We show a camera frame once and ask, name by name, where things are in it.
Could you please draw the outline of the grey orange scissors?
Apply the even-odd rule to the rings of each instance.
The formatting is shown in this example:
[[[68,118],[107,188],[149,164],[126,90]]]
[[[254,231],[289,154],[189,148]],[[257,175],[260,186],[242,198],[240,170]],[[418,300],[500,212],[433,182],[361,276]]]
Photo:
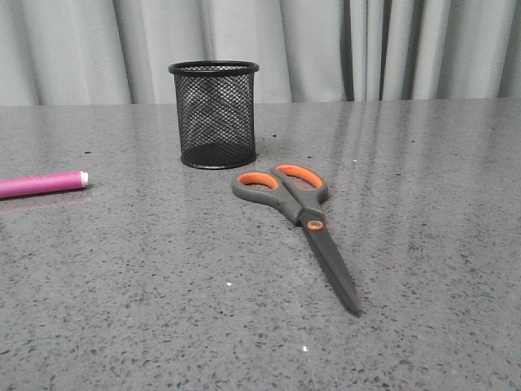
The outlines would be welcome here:
[[[277,209],[301,226],[329,284],[351,314],[360,314],[355,283],[326,227],[322,202],[328,197],[324,179],[301,165],[277,165],[271,173],[247,172],[232,180],[239,198]]]

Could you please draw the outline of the black mesh pen cup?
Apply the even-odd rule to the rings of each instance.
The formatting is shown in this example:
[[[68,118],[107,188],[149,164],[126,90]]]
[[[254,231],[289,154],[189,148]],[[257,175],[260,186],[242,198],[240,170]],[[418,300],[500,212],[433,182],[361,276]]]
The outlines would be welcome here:
[[[232,169],[256,159],[253,62],[189,61],[173,75],[181,162],[196,169]]]

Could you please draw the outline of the pink marker pen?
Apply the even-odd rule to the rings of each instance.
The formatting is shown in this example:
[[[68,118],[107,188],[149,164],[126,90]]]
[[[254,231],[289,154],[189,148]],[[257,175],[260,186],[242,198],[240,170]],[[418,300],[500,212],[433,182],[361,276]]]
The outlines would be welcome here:
[[[78,190],[85,188],[88,184],[89,174],[85,171],[2,179],[1,198]]]

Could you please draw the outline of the grey curtain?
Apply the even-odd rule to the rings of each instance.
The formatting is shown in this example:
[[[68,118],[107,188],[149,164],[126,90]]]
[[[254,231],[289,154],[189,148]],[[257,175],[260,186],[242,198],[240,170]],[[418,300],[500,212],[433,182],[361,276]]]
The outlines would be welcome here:
[[[517,1],[4,1],[1,103],[171,103],[170,64],[255,62],[260,103],[520,94]]]

